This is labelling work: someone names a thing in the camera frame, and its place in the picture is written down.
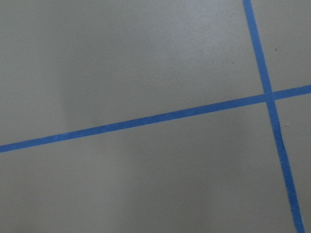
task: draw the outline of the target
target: blue tape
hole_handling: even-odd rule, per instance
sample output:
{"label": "blue tape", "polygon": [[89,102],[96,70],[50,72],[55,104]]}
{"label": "blue tape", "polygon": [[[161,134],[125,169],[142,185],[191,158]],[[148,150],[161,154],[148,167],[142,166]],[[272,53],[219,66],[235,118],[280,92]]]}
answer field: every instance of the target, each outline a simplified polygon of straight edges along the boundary
{"label": "blue tape", "polygon": [[300,96],[300,95],[305,95],[305,94],[310,94],[310,93],[311,93],[311,85],[307,85],[307,86],[296,87],[296,88],[283,90],[283,91],[276,91],[273,93],[273,96],[275,100],[279,100],[279,99],[289,98],[293,96]]}
{"label": "blue tape", "polygon": [[241,98],[237,100],[229,100],[225,102],[214,103],[214,104],[204,105],[200,107],[159,114],[155,116],[148,116],[148,117],[123,121],[123,122],[109,124],[109,125],[98,126],[98,127],[84,129],[84,130],[78,130],[78,131],[73,131],[69,133],[61,133],[57,135],[3,145],[3,146],[0,146],[0,153],[11,151],[11,150],[19,150],[19,149],[24,149],[28,147],[44,145],[48,143],[70,140],[70,139],[79,138],[79,137],[86,137],[86,136],[100,134],[100,133],[123,130],[123,129],[132,128],[132,127],[142,126],[142,125],[154,124],[154,123],[168,121],[168,120],[174,120],[174,119],[190,117],[190,116],[195,116],[195,115],[200,115],[200,114],[212,113],[212,112],[247,106],[247,105],[256,104],[256,103],[263,103],[263,102],[265,102],[264,95],[251,96],[251,97]]}
{"label": "blue tape", "polygon": [[287,90],[284,92],[278,92],[278,94],[273,94],[272,86],[270,83],[270,78],[268,74],[267,65],[265,62],[263,49],[261,47],[260,43],[260,37],[259,32],[257,29],[255,16],[253,12],[253,7],[251,0],[243,0],[246,19],[250,31],[250,35],[253,42],[255,57],[259,69],[259,74],[261,78],[261,83],[263,87],[264,94],[266,96],[266,102],[267,102],[267,108],[270,116],[270,122],[273,129],[274,138],[276,141],[276,147],[278,151],[278,156],[281,162],[283,177],[285,181],[285,186],[287,188],[287,195],[289,199],[289,203],[291,206],[292,216],[294,225],[296,227],[296,230],[298,233],[304,233],[304,225],[302,216],[300,213],[298,198],[295,190],[295,184],[293,180],[293,175],[290,167],[290,162],[287,156],[287,152],[283,143],[282,134],[281,134],[281,128],[280,128],[280,122],[278,118],[278,113],[276,109],[276,103],[275,103],[275,96],[286,96],[286,94],[295,94],[295,91]]}

